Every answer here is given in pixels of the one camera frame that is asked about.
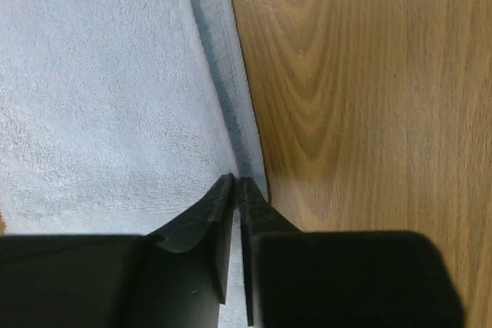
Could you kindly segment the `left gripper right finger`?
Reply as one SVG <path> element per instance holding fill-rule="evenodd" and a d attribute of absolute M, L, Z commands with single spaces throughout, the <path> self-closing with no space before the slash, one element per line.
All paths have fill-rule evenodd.
<path fill-rule="evenodd" d="M 306 234 L 263 198 L 256 183 L 237 184 L 241 216 L 244 288 L 248 323 L 255 327 L 302 327 L 308 266 Z"/>

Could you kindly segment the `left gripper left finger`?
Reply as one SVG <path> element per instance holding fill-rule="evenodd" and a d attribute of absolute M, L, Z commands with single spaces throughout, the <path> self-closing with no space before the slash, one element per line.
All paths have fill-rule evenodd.
<path fill-rule="evenodd" d="M 216 327 L 224 304 L 234 213 L 234 176 L 222 175 L 190 208 L 151 234 L 145 322 Z"/>

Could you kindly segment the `light blue towel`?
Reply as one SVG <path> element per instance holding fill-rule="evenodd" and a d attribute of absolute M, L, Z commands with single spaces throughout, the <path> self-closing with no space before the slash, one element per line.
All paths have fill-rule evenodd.
<path fill-rule="evenodd" d="M 1 0 L 1 218 L 147 234 L 223 174 L 266 188 L 231 0 Z"/>

